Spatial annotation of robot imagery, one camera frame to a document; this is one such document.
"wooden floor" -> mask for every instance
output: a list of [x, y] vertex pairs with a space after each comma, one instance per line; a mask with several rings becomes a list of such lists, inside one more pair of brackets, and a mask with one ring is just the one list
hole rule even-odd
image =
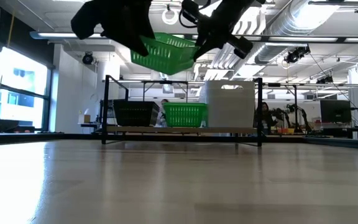
[[55, 141], [0, 146], [0, 223], [358, 223], [358, 149]]

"green plastic basket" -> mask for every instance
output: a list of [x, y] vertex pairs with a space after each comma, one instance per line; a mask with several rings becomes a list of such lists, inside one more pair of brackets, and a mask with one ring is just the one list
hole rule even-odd
[[163, 107], [168, 127], [198, 128], [208, 114], [205, 103], [164, 103]]
[[199, 47], [195, 43], [174, 35], [155, 33], [155, 40], [141, 37], [149, 55], [143, 57], [131, 50], [132, 63], [173, 75], [194, 64], [193, 57]]

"black basket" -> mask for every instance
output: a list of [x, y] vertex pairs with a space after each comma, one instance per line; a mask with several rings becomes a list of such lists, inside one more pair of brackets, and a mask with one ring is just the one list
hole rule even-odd
[[155, 126], [160, 107], [154, 102], [114, 100], [114, 112], [120, 126]]

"person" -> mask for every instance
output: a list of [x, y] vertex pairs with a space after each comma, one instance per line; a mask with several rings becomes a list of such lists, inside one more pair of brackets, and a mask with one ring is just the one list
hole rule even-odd
[[[258, 116], [255, 112], [254, 118], [254, 126], [257, 127]], [[265, 135], [272, 133], [272, 126], [274, 126], [277, 122], [273, 120], [272, 114], [269, 111], [269, 106], [266, 102], [262, 102], [262, 124], [263, 124], [263, 133]]]
[[169, 101], [167, 99], [163, 99], [161, 101], [160, 112], [158, 112], [158, 116], [157, 116], [157, 124], [163, 128], [166, 128], [167, 121], [166, 121], [166, 116], [165, 116], [165, 110], [163, 107], [164, 103], [169, 103]]

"window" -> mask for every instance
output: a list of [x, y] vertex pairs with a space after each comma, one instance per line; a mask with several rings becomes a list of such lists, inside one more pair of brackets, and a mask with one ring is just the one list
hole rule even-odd
[[0, 119], [42, 128], [44, 99], [0, 89]]
[[0, 53], [0, 81], [20, 90], [45, 95], [48, 68], [11, 49]]

